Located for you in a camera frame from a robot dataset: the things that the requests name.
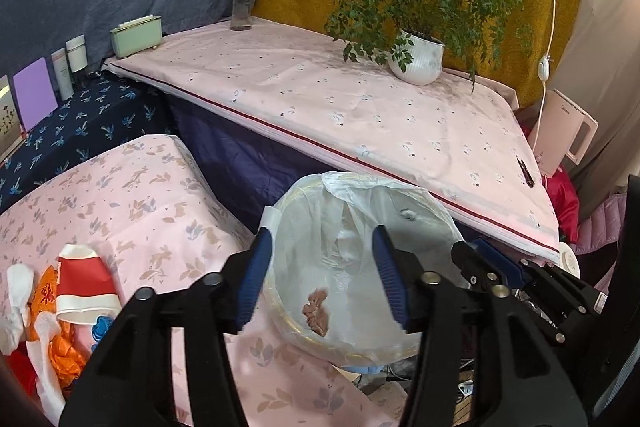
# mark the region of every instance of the metal screw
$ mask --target metal screw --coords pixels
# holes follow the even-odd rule
[[[139,301],[146,301],[149,300],[151,297],[153,297],[155,295],[155,291],[153,288],[150,288],[149,286],[144,286],[143,288],[139,288],[136,291],[136,299]]]
[[[207,286],[217,286],[222,282],[222,275],[218,272],[207,273],[202,282]]]
[[[441,280],[440,275],[436,272],[425,272],[422,274],[422,282],[427,284],[438,284]]]
[[[504,299],[511,294],[507,286],[505,286],[504,284],[497,284],[495,286],[492,286],[491,293],[499,299]]]

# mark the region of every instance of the white plastic bag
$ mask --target white plastic bag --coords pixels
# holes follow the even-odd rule
[[[420,334],[404,333],[393,320],[373,260],[378,225],[424,269],[468,287],[450,256],[462,236],[427,190],[352,172],[306,176],[265,208],[261,223],[274,242],[263,293],[287,342],[338,366],[379,366],[417,353]],[[316,289],[328,292],[325,337],[311,331],[302,313]]]

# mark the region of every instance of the purple notebook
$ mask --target purple notebook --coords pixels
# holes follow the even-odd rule
[[[22,125],[27,131],[58,107],[44,58],[14,74],[14,87],[15,102],[22,117]]]

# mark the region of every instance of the ribbed white pot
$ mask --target ribbed white pot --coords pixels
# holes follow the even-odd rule
[[[406,66],[406,71],[402,71],[398,62],[390,58],[391,71],[400,80],[414,84],[414,86],[431,84],[442,73],[444,44],[426,41],[406,32],[402,32],[402,36],[411,39],[412,44],[405,46],[405,49],[411,53],[414,61]]]

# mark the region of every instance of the white cable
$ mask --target white cable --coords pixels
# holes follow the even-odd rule
[[[549,53],[551,51],[551,43],[554,39],[555,29],[556,29],[556,0],[553,0],[553,10],[551,13],[551,35],[549,35],[549,44],[546,46],[546,54],[541,59],[541,60],[546,60],[547,68],[548,68],[548,62],[550,60]],[[542,76],[540,75],[540,72],[539,72],[539,76],[540,76],[540,82],[542,82],[542,88],[543,88],[542,103],[540,104],[540,113],[538,114],[538,123],[536,125],[536,137],[533,140],[533,147],[531,148],[532,151],[536,150],[536,145],[538,144],[538,134],[540,133],[540,124],[542,123],[542,110],[545,107],[546,81],[548,80],[548,77],[543,79]]]

